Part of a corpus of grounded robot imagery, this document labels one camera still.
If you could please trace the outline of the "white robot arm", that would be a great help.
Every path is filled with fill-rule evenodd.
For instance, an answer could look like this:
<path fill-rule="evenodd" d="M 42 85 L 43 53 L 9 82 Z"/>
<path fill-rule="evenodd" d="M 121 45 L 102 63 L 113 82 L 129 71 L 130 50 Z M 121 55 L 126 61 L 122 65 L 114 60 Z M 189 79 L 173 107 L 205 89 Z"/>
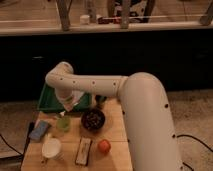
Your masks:
<path fill-rule="evenodd" d="M 76 75 L 69 63 L 61 62 L 48 72 L 45 82 L 63 104 L 75 90 L 117 98 L 134 171 L 183 171 L 167 94 L 154 75 Z"/>

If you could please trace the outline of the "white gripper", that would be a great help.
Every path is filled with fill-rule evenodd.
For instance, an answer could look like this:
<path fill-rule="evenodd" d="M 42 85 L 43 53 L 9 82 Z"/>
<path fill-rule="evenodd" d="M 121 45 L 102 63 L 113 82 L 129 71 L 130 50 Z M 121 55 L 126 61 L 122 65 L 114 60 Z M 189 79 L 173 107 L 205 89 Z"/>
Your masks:
<path fill-rule="evenodd" d="M 70 112 L 84 95 L 81 91 L 55 91 L 56 98 L 67 112 Z"/>

